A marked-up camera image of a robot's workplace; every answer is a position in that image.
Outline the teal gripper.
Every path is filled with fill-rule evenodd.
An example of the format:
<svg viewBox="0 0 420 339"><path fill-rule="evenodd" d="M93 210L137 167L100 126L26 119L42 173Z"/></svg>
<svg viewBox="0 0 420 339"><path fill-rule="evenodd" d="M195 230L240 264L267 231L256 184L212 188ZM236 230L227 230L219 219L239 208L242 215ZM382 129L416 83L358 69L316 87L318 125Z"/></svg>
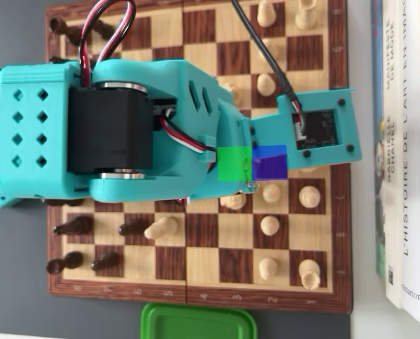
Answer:
<svg viewBox="0 0 420 339"><path fill-rule="evenodd" d="M254 194L261 183L251 181L251 166L246 164L251 156L246 134L246 117L232 104L219 101L217 125L216 165L207 173L202 184L191 194L190 200L232 196L238 193Z"/></svg>

